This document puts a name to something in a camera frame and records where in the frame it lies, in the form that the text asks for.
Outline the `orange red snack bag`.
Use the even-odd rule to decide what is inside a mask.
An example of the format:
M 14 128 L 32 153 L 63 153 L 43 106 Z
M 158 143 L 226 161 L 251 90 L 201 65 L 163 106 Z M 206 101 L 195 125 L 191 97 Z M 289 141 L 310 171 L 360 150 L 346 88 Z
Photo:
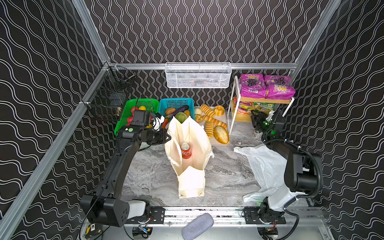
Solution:
M 253 109 L 254 109 L 253 102 L 239 101 L 237 113 L 241 115 L 250 115 Z

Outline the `red soda can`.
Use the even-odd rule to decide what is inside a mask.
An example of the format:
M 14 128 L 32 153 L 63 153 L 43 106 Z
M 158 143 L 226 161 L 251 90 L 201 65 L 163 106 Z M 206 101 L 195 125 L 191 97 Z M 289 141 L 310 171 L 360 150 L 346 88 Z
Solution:
M 181 153 L 182 153 L 182 158 L 183 159 L 189 159 L 192 156 L 192 150 L 191 150 L 191 145 L 187 142 L 183 142 L 180 146 L 181 148 Z

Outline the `purple snack bag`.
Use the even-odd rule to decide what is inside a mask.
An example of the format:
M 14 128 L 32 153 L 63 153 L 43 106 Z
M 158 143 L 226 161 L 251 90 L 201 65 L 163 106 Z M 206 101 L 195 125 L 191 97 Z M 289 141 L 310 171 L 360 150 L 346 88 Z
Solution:
M 292 86 L 291 78 L 288 76 L 265 76 L 266 99 L 289 100 L 296 90 Z
M 262 74 L 244 74 L 239 78 L 242 97 L 261 99 L 266 97 L 267 87 Z

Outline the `cream canvas tote bag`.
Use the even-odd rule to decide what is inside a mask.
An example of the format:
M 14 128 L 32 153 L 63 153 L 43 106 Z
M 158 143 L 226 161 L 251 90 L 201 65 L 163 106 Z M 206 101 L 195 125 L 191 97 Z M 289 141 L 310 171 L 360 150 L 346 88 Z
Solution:
M 172 119 L 168 124 L 168 134 L 172 139 L 165 143 L 167 158 L 178 178 L 179 198 L 195 198 L 205 195 L 205 167 L 214 157 L 212 145 L 205 130 L 192 118 L 182 124 Z M 181 144 L 191 145 L 192 156 L 183 159 Z

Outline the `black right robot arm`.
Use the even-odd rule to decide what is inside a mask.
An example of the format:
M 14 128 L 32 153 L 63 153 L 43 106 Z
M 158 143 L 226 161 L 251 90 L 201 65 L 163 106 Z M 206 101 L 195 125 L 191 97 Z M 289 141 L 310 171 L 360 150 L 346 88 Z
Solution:
M 286 163 L 283 185 L 273 195 L 265 197 L 260 205 L 259 219 L 265 224 L 275 223 L 290 204 L 317 196 L 323 187 L 321 157 L 281 137 L 285 118 L 280 112 L 273 114 L 269 121 L 267 118 L 264 112 L 251 111 L 252 125 L 256 132 L 263 134 L 263 144 Z

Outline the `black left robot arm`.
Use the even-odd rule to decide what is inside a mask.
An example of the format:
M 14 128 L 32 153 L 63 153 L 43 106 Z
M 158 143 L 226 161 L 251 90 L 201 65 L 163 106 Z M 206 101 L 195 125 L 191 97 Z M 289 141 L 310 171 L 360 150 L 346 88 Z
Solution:
M 155 130 L 159 114 L 135 110 L 128 126 L 118 131 L 116 146 L 108 168 L 95 189 L 83 195 L 80 206 L 91 224 L 122 227 L 130 219 L 147 222 L 150 204 L 145 200 L 121 199 L 123 185 L 135 154 L 142 143 L 162 145 L 171 140 L 165 129 Z

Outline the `green yellow snack bag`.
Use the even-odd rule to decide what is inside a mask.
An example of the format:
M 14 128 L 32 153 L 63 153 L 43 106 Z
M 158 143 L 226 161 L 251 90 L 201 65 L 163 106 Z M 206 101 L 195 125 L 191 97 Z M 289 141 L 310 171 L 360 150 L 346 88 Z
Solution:
M 263 112 L 265 114 L 269 114 L 270 111 L 273 111 L 275 108 L 275 104 L 273 103 L 254 103 L 254 109 L 259 112 Z

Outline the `green plastic basket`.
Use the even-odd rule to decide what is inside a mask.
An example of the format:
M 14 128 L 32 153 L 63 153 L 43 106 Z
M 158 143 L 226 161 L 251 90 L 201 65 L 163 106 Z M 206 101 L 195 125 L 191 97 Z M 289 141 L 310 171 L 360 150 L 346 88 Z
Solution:
M 118 135 L 118 131 L 121 127 L 124 127 L 128 124 L 128 118 L 132 117 L 131 109 L 133 107 L 146 107 L 147 111 L 152 113 L 157 113 L 159 111 L 160 102 L 156 99 L 131 99 L 128 100 L 124 106 L 123 112 L 120 116 L 119 121 L 115 127 L 115 135 Z

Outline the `green cabbage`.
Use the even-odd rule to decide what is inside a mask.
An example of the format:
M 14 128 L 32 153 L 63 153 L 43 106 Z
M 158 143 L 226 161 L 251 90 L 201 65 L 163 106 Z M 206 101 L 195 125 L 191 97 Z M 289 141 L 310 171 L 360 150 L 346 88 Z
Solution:
M 175 118 L 182 124 L 184 121 L 188 119 L 188 115 L 184 112 L 179 112 L 175 115 Z

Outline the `teal plastic basket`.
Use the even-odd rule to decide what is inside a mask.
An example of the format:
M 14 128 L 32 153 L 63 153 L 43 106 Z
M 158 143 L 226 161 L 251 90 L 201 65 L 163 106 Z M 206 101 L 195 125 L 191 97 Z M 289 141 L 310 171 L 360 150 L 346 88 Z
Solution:
M 172 119 L 176 119 L 175 116 L 172 118 L 168 118 L 168 115 L 173 113 L 175 110 L 179 109 L 184 105 L 189 105 L 189 110 L 184 111 L 185 114 L 189 116 L 189 118 L 195 119 L 195 111 L 194 111 L 194 100 L 191 98 L 168 98 L 160 100 L 159 105 L 159 114 L 165 117 L 164 122 L 162 123 L 161 128 L 165 129 L 168 123 Z

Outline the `oval golden bread loaf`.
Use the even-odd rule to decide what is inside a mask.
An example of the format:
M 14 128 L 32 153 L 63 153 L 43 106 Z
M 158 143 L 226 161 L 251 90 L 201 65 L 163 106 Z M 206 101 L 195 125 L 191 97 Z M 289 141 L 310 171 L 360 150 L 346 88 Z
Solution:
M 218 143 L 223 145 L 227 145 L 230 142 L 229 134 L 222 126 L 216 126 L 214 128 L 214 138 Z

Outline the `pumpkin shaped bread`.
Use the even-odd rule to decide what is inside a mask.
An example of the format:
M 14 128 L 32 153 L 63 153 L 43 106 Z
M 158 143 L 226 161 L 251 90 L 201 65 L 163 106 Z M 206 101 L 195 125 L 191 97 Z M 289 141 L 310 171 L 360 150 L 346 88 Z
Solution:
M 214 107 L 214 113 L 218 117 L 223 116 L 225 114 L 225 112 L 226 112 L 226 110 L 223 106 L 218 105 L 218 106 Z

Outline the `beige bread tray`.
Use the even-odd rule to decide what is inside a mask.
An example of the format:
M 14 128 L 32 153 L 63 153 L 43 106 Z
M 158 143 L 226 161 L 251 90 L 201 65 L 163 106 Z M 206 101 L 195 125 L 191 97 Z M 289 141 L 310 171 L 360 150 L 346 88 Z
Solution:
M 202 109 L 200 108 L 200 106 L 195 106 L 194 111 L 195 111 L 195 116 L 196 115 L 200 115 L 202 117 L 205 116 L 205 113 L 202 112 Z M 214 119 L 216 119 L 218 121 L 221 121 L 221 122 L 223 122 L 223 123 L 228 125 L 227 113 L 225 113 L 224 115 L 221 115 L 221 116 L 216 116 L 215 115 Z M 202 122 L 199 123 L 199 125 L 202 126 L 203 129 L 205 129 L 206 121 L 203 120 Z M 228 142 L 227 144 L 222 144 L 222 143 L 218 142 L 215 139 L 215 137 L 210 138 L 210 142 L 211 142 L 212 146 L 227 146 L 227 145 L 230 144 L 230 142 Z

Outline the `grey cloth pad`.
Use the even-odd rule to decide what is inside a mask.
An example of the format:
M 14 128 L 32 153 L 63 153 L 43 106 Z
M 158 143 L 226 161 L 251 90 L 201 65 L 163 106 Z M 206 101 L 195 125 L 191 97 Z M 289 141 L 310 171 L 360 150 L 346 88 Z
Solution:
M 211 228 L 213 224 L 213 217 L 208 213 L 204 213 L 183 227 L 182 237 L 184 240 L 194 240 Z

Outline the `yellow black tape measure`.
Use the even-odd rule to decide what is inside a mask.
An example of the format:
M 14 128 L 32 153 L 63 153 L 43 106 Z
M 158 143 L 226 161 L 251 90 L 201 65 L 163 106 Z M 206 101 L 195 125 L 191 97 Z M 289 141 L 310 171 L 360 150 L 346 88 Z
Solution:
M 83 235 L 84 239 L 88 240 L 92 237 L 95 237 L 99 234 L 100 225 L 98 224 L 89 224 L 86 228 L 86 232 Z

